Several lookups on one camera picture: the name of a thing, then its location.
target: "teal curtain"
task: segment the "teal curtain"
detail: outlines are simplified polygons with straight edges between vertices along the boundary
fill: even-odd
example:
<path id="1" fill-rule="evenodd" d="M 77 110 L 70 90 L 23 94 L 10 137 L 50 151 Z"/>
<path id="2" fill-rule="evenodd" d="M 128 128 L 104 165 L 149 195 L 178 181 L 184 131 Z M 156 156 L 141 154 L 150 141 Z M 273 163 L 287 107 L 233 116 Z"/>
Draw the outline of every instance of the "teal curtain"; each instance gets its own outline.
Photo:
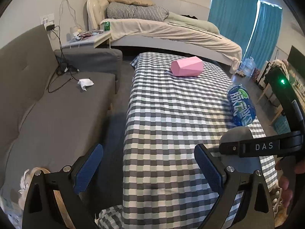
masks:
<path id="1" fill-rule="evenodd" d="M 245 53 L 257 12 L 257 0 L 212 0 L 208 21 Z"/>
<path id="2" fill-rule="evenodd" d="M 252 57 L 258 69 L 271 58 L 279 38 L 281 23 L 282 9 L 261 2 L 257 24 L 244 57 Z"/>

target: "checkered tablecloth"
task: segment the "checkered tablecloth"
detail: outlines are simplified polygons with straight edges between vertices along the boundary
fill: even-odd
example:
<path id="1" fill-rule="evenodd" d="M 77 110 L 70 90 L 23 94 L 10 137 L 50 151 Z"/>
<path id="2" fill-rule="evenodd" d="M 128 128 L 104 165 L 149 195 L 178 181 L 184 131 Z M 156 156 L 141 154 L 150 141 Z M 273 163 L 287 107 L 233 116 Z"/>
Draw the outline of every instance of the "checkered tablecloth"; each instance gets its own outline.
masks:
<path id="1" fill-rule="evenodd" d="M 197 228 L 217 200 L 193 151 L 203 143 L 217 152 L 220 137 L 234 127 L 226 98 L 232 81 L 208 62 L 198 77 L 175 77 L 170 64 L 177 59 L 149 52 L 131 63 L 135 75 L 126 122 L 123 211 L 114 217 L 108 212 L 107 228 Z M 265 136 L 257 119 L 249 128 L 254 137 Z M 260 162 L 270 188 L 277 177 L 274 159 L 261 157 Z M 241 196 L 227 220 L 234 218 Z"/>

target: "pink object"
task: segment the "pink object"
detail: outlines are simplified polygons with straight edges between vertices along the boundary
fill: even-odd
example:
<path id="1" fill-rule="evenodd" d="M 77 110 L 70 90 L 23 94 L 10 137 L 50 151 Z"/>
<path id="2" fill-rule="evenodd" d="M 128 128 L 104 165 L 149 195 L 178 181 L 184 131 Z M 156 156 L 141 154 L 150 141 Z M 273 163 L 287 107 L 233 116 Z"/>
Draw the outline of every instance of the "pink object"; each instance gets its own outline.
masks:
<path id="1" fill-rule="evenodd" d="M 173 61 L 170 69 L 177 77 L 199 76 L 203 72 L 203 62 L 198 57 Z"/>

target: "metal bolt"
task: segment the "metal bolt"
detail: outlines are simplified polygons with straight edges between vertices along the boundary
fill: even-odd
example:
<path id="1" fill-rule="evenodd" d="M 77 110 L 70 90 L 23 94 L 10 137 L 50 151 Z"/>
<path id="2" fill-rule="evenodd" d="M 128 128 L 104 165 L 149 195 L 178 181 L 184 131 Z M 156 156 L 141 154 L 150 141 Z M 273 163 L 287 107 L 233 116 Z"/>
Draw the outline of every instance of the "metal bolt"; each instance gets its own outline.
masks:
<path id="1" fill-rule="evenodd" d="M 34 173 L 35 176 L 39 176 L 40 174 L 41 174 L 41 170 L 36 170 Z"/>
<path id="2" fill-rule="evenodd" d="M 67 165 L 63 168 L 64 172 L 69 172 L 71 170 L 71 166 Z"/>
<path id="3" fill-rule="evenodd" d="M 259 177 L 260 177 L 261 175 L 263 175 L 263 173 L 262 173 L 260 170 L 256 170 L 256 171 L 255 171 L 255 174 L 257 174 Z"/>
<path id="4" fill-rule="evenodd" d="M 228 172 L 234 172 L 234 167 L 233 166 L 227 166 L 227 171 Z"/>

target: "finger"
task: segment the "finger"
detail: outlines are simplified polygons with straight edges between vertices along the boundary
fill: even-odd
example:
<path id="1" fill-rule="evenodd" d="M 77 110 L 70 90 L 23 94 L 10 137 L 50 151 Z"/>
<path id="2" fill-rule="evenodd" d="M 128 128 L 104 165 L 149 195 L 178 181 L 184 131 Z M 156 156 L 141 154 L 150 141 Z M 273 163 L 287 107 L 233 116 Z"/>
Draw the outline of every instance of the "finger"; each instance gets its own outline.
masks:
<path id="1" fill-rule="evenodd" d="M 292 199 L 292 190 L 291 189 L 287 189 L 287 190 L 283 190 L 282 191 L 282 199 L 283 199 L 283 205 L 285 208 L 287 208 L 289 206 L 289 203 Z"/>
<path id="2" fill-rule="evenodd" d="M 296 166 L 294 167 L 294 172 L 296 174 L 305 173 L 305 160 L 302 160 L 296 164 Z"/>
<path id="3" fill-rule="evenodd" d="M 274 168 L 275 168 L 276 170 L 281 170 L 281 169 L 282 169 L 281 166 L 280 166 L 280 161 L 278 161 L 278 162 L 275 164 Z"/>
<path id="4" fill-rule="evenodd" d="M 281 176 L 281 178 L 279 179 L 279 186 L 280 186 L 283 190 L 288 189 L 288 186 L 289 186 L 289 180 L 288 180 L 288 178 L 285 177 L 285 176 Z"/>

